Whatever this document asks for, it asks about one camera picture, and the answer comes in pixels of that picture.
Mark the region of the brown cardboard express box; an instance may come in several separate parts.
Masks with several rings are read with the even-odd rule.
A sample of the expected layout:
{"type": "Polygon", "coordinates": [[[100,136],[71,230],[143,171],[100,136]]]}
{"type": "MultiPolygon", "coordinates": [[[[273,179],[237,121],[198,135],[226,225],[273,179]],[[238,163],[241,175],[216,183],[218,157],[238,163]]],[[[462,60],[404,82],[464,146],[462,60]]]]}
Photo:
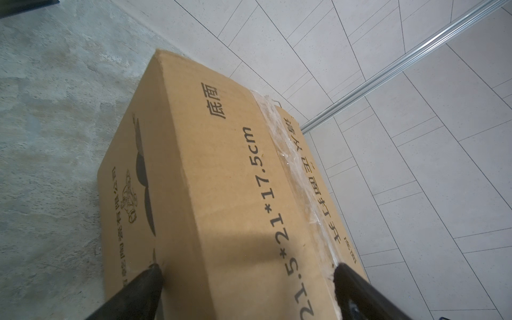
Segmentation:
{"type": "Polygon", "coordinates": [[[341,319],[346,233],[294,125],[157,50],[97,172],[105,297],[157,264],[161,319],[341,319]]]}

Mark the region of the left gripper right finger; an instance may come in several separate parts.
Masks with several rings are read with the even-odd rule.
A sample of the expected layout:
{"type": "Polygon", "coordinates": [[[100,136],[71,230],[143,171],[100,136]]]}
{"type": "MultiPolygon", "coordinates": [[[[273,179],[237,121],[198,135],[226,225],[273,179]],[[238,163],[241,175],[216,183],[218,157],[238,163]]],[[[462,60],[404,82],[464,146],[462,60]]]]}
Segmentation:
{"type": "Polygon", "coordinates": [[[411,320],[345,263],[340,263],[335,268],[333,284],[342,319],[411,320]]]}

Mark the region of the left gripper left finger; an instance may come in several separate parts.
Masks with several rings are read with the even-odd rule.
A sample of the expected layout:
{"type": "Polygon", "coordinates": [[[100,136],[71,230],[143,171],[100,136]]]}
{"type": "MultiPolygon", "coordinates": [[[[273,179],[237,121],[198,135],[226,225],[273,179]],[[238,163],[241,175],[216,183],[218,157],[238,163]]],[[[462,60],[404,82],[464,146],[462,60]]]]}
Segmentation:
{"type": "Polygon", "coordinates": [[[87,320],[164,319],[162,289],[163,274],[154,263],[94,311],[87,320]]]}

